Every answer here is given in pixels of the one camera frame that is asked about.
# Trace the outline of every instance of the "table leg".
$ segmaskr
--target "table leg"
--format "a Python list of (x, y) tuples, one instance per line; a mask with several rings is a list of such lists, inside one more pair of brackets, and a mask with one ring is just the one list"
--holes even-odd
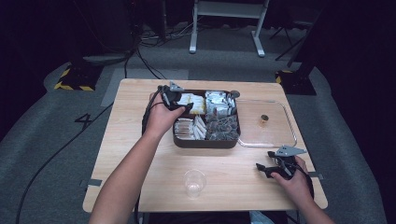
[(197, 23), (198, 23), (198, 0), (195, 0), (194, 4), (194, 15), (192, 16), (192, 34), (190, 42), (190, 53), (197, 51)]
[(262, 4), (262, 13), (259, 18), (259, 22), (257, 23), (256, 31), (252, 31), (251, 35), (253, 37), (254, 44), (256, 45), (257, 53), (260, 57), (265, 56), (264, 49), (262, 48), (262, 42), (259, 39), (260, 31), (262, 30), (262, 23), (264, 22), (265, 14), (268, 8), (268, 0)]

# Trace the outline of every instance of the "forearm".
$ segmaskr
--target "forearm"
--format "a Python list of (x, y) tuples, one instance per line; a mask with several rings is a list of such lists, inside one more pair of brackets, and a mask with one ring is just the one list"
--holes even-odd
[(298, 203), (297, 207), (303, 213), (306, 223), (308, 224), (330, 224), (334, 223), (329, 216), (314, 202), (308, 201)]
[(91, 223), (126, 223), (161, 136), (145, 133), (110, 175), (95, 202)]

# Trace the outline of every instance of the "wooden table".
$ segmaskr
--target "wooden table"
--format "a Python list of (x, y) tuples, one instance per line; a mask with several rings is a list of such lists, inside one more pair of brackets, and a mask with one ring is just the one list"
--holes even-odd
[[(221, 82), (174, 80), (177, 85), (190, 90), (238, 90), (244, 100), (277, 100), (290, 116), (297, 137), (297, 147), (305, 148), (294, 116), (280, 85), (257, 82)], [(169, 85), (168, 80), (124, 79), (120, 83), (116, 101), (106, 127), (106, 132), (92, 179), (102, 180), (100, 187), (89, 186), (83, 208), (91, 212), (96, 197), (111, 172), (141, 136), (141, 120), (149, 94), (159, 85)], [(180, 148), (168, 131), (148, 171), (140, 198), (140, 212), (176, 211), (248, 211), (293, 210), (295, 205), (274, 179), (264, 177), (256, 169), (256, 162), (274, 166), (267, 156), (268, 150), (277, 148), (242, 147), (230, 149)], [(308, 153), (301, 157), (308, 171), (314, 167)], [(201, 170), (206, 175), (206, 187), (197, 199), (190, 199), (183, 188), (183, 175), (190, 169)], [(327, 199), (317, 178), (313, 178), (315, 201), (327, 207)]]

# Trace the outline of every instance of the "yellow black tape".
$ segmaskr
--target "yellow black tape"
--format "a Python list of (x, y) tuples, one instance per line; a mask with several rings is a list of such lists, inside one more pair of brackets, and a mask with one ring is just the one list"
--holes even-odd
[(64, 72), (61, 74), (58, 82), (56, 83), (54, 89), (62, 89), (68, 91), (94, 91), (96, 81), (92, 84), (78, 83), (78, 79), (73, 78), (73, 72), (71, 70), (72, 65), (68, 65)]
[(277, 84), (282, 84), (282, 78), (280, 77), (280, 74), (285, 74), (285, 73), (293, 73), (292, 71), (289, 70), (280, 70), (275, 72), (275, 79)]

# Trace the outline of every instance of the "gray mat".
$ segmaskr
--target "gray mat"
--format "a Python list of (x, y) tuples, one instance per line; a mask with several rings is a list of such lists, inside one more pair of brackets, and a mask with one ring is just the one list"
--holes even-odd
[[(174, 79), (174, 80), (188, 80), (189, 70), (176, 70), (176, 69), (163, 69), (160, 70), (163, 76), (156, 72), (156, 75), (163, 79)], [(143, 78), (143, 79), (153, 79), (156, 78), (150, 73), (148, 69), (127, 69), (128, 78)], [(120, 82), (125, 78), (125, 73), (122, 68), (117, 68), (111, 77), (110, 83), (108, 84), (107, 91), (103, 97), (101, 106), (108, 106), (114, 102), (119, 88)]]

